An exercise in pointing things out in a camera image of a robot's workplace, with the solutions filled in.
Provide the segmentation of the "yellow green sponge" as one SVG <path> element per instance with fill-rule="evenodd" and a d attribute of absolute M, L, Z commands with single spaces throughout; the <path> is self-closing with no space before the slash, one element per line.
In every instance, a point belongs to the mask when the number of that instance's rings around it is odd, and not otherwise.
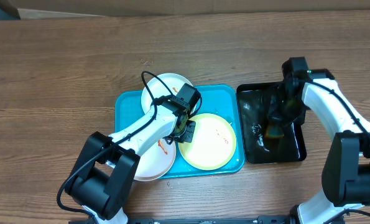
<path fill-rule="evenodd" d="M 279 124 L 268 123 L 264 137 L 268 139 L 280 139 L 284 137 L 284 132 Z"/>

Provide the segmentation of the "yellow-green plate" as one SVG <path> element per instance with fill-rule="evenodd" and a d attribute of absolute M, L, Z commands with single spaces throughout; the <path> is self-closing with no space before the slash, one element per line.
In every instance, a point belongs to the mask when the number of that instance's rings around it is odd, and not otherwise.
<path fill-rule="evenodd" d="M 236 150 L 237 140 L 232 126 L 211 113 L 198 114 L 191 120 L 195 122 L 192 141 L 178 145 L 182 157 L 201 170 L 223 167 Z"/>

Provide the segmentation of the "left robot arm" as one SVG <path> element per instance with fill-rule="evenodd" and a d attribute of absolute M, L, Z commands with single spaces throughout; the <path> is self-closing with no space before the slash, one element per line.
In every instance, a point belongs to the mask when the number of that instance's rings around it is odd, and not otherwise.
<path fill-rule="evenodd" d="M 186 83 L 176 95 L 154 98 L 150 110 L 126 129 L 110 136 L 93 133 L 58 191 L 58 206 L 66 208 L 61 203 L 66 193 L 82 206 L 86 223 L 117 220 L 141 156 L 161 139 L 191 142 L 195 122 L 190 118 L 201 101 L 200 92 Z"/>

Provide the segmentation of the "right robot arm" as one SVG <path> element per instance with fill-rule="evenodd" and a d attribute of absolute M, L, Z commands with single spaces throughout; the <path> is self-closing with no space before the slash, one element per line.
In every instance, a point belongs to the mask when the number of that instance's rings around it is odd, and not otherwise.
<path fill-rule="evenodd" d="M 312 110 L 331 139 L 321 175 L 322 189 L 294 206 L 283 223 L 344 223 L 352 213 L 370 217 L 370 122 L 342 94 L 327 69 L 310 70 L 304 57 L 282 64 L 283 80 L 262 96 L 266 138 L 279 138 L 284 128 L 304 122 Z"/>

